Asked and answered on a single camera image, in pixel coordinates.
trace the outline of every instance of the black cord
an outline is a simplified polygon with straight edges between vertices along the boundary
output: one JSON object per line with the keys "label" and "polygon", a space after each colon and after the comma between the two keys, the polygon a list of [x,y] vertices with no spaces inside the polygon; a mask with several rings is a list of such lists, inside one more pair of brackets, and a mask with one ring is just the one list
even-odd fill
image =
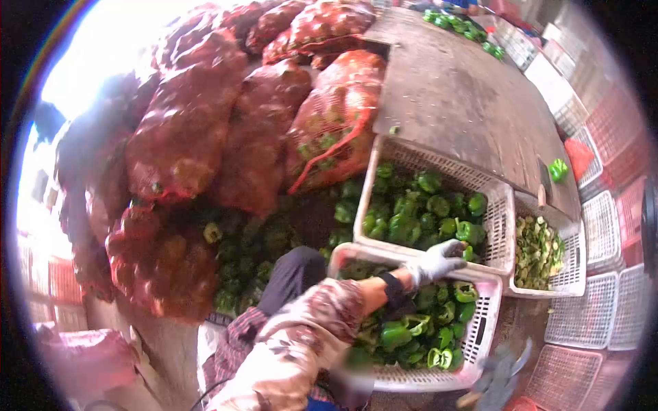
{"label": "black cord", "polygon": [[224,378],[222,381],[219,381],[219,382],[216,382],[216,383],[212,384],[210,386],[210,388],[208,388],[203,394],[201,394],[201,396],[199,397],[197,402],[195,402],[194,405],[192,406],[192,408],[190,408],[190,411],[194,411],[194,408],[197,408],[197,405],[201,404],[201,401],[203,401],[205,396],[210,394],[210,392],[213,389],[217,388],[217,385],[223,384],[223,383],[227,382],[228,380],[229,380],[229,378]]}

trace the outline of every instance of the black wristband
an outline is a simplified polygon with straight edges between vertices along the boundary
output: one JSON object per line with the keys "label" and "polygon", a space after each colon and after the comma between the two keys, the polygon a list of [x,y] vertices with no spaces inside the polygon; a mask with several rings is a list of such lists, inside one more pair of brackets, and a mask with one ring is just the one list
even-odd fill
{"label": "black wristband", "polygon": [[386,283],[386,288],[384,289],[384,292],[386,293],[386,298],[388,299],[386,305],[388,306],[388,308],[391,308],[393,310],[398,309],[400,306],[403,305],[406,297],[405,289],[402,286],[402,282],[388,271],[382,272],[377,276],[382,280],[384,280],[384,282]]}

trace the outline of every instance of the chopped pepper pieces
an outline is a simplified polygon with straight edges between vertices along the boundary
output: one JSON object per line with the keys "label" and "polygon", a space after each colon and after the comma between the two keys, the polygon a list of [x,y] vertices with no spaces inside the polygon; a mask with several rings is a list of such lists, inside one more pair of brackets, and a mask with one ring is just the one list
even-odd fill
{"label": "chopped pepper pieces", "polygon": [[473,302],[478,300],[478,290],[468,281],[455,281],[455,299],[459,302]]}

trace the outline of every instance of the red plastic crate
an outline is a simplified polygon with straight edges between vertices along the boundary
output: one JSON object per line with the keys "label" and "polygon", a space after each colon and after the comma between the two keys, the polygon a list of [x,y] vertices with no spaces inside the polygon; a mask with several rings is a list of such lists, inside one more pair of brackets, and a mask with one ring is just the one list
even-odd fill
{"label": "red plastic crate", "polygon": [[622,248],[637,243],[642,236],[642,197],[646,180],[646,176],[638,178],[615,201]]}
{"label": "red plastic crate", "polygon": [[642,112],[632,94],[615,84],[585,121],[611,189],[646,173],[651,147]]}
{"label": "red plastic crate", "polygon": [[52,256],[48,261],[50,295],[57,302],[82,304],[82,290],[73,272],[73,262]]}

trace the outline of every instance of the white plastic crate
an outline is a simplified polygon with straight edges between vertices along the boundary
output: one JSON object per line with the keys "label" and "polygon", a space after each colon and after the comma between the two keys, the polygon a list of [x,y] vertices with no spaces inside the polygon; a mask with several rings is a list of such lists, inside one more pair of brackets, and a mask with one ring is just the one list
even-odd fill
{"label": "white plastic crate", "polygon": [[633,266],[619,274],[619,297],[615,323],[610,336],[610,351],[634,350],[642,336],[651,302],[651,278],[644,264]]}
{"label": "white plastic crate", "polygon": [[[328,277],[338,278],[340,268],[348,260],[366,260],[399,266],[410,256],[391,253],[354,243],[344,243],[334,249],[329,263]],[[451,273],[449,278],[471,281],[480,298],[473,319],[468,323],[461,344],[464,365],[450,373],[436,368],[405,371],[398,366],[374,368],[374,390],[406,393],[454,391],[469,388],[482,375],[479,361],[489,355],[494,338],[503,283],[499,276],[465,268]]]}
{"label": "white plastic crate", "polygon": [[584,203],[598,193],[601,193],[603,190],[607,189],[607,185],[605,184],[602,176],[603,164],[601,163],[601,156],[599,155],[599,151],[596,149],[596,146],[592,141],[590,131],[587,130],[587,127],[582,126],[578,132],[571,136],[571,138],[585,144],[590,150],[592,150],[592,153],[594,154],[594,159],[578,181],[580,201]]}
{"label": "white plastic crate", "polygon": [[462,162],[441,156],[409,141],[378,135],[372,147],[359,209],[354,222],[354,242],[409,256],[419,256],[422,250],[374,240],[363,234],[361,225],[372,195],[377,166],[390,161],[410,171],[434,170],[442,174],[443,186],[463,193],[479,191],[488,200],[482,226],[487,231],[481,264],[468,263],[467,268],[507,276],[514,270],[516,232],[514,221],[514,190],[508,184]]}
{"label": "white plastic crate", "polygon": [[525,395],[545,411],[578,411],[602,362],[598,352],[545,345]]}
{"label": "white plastic crate", "polygon": [[601,350],[607,347],[617,311],[619,277],[606,273],[588,277],[585,295],[553,300],[544,341]]}
{"label": "white plastic crate", "polygon": [[610,191],[604,191],[582,205],[587,242],[587,271],[621,271],[621,237],[617,206]]}
{"label": "white plastic crate", "polygon": [[514,284],[514,274],[509,276],[509,286],[505,288],[504,294],[510,297],[526,299],[553,299],[557,297],[580,297],[585,293],[586,271],[586,246],[585,229],[582,224],[569,220],[562,212],[551,206],[540,209],[537,198],[514,192],[515,208],[517,216],[520,217],[544,217],[549,226],[557,230],[565,242],[565,265],[556,276],[550,277],[549,285],[552,291],[533,290],[519,288]]}

